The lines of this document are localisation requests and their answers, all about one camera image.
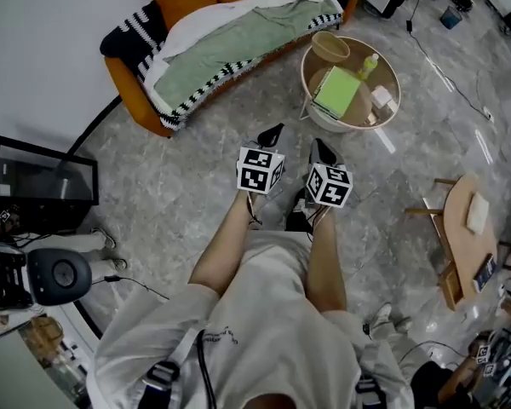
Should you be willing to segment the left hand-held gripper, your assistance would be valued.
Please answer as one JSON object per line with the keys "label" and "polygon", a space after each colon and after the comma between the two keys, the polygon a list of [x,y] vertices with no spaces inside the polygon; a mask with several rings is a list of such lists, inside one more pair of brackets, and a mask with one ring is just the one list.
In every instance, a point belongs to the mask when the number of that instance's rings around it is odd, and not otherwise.
{"label": "left hand-held gripper", "polygon": [[279,123],[250,139],[239,150],[237,161],[237,188],[267,195],[284,170],[281,137],[284,124]]}

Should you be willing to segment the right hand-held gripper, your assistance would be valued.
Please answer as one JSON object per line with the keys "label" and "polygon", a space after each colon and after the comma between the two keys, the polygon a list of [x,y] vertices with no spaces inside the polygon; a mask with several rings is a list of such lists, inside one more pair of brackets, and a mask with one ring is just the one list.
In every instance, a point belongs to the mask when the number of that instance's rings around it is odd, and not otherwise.
{"label": "right hand-held gripper", "polygon": [[353,189],[353,174],[341,154],[320,138],[311,145],[306,180],[306,203],[342,208]]}

